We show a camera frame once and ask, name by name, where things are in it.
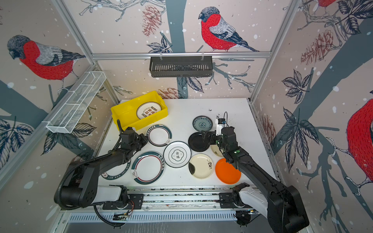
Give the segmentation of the white plate red characters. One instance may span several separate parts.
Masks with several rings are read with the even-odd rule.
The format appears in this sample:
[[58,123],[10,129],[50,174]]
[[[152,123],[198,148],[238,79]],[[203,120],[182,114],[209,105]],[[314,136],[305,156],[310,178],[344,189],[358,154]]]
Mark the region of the white plate red characters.
[[158,104],[156,102],[147,102],[147,103],[142,104],[137,109],[136,116],[139,119],[144,119],[148,116],[151,116],[155,113],[160,112],[161,110],[162,110],[162,107],[161,107],[160,104]]

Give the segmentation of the yellow plastic bin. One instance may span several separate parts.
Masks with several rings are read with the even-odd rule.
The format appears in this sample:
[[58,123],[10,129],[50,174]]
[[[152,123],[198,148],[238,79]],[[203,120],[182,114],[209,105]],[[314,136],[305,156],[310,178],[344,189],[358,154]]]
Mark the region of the yellow plastic bin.
[[[160,104],[162,110],[144,119],[139,119],[136,116],[137,109],[147,102]],[[111,112],[117,128],[123,130],[126,130],[128,127],[140,130],[168,116],[168,108],[165,101],[155,91],[114,106],[111,108]]]

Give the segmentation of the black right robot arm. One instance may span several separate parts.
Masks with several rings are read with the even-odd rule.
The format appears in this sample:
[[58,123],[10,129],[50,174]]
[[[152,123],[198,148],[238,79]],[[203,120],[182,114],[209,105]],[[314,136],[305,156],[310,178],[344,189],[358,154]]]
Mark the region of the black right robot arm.
[[234,127],[223,127],[220,135],[202,132],[203,141],[218,145],[223,157],[233,167],[243,173],[258,188],[256,197],[265,199],[262,205],[252,198],[244,197],[252,189],[247,186],[239,191],[240,201],[259,211],[268,220],[275,233],[297,233],[309,226],[309,219],[299,191],[294,186],[285,186],[262,169],[249,153],[238,145]]

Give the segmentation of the small green-rimmed white plate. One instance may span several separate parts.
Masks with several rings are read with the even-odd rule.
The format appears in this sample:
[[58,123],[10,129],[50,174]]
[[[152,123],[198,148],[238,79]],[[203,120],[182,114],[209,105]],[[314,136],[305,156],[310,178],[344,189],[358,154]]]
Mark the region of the small green-rimmed white plate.
[[173,135],[171,130],[162,124],[152,125],[146,132],[148,142],[156,147],[164,147],[171,143]]

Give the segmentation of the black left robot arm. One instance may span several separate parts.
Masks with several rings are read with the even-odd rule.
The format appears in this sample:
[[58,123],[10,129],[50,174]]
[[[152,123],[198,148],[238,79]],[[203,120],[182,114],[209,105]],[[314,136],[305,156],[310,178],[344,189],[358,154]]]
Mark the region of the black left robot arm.
[[80,163],[70,163],[57,187],[54,202],[65,210],[91,206],[97,196],[99,177],[128,163],[147,143],[147,136],[129,127],[120,132],[118,141],[107,154]]

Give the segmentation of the large green-rimmed striped plate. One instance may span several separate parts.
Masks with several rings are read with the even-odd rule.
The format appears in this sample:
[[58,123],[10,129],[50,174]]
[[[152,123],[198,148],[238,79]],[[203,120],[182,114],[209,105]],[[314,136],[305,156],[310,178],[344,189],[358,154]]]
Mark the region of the large green-rimmed striped plate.
[[163,156],[156,151],[148,151],[135,159],[131,167],[131,174],[136,183],[148,185],[160,179],[164,170]]

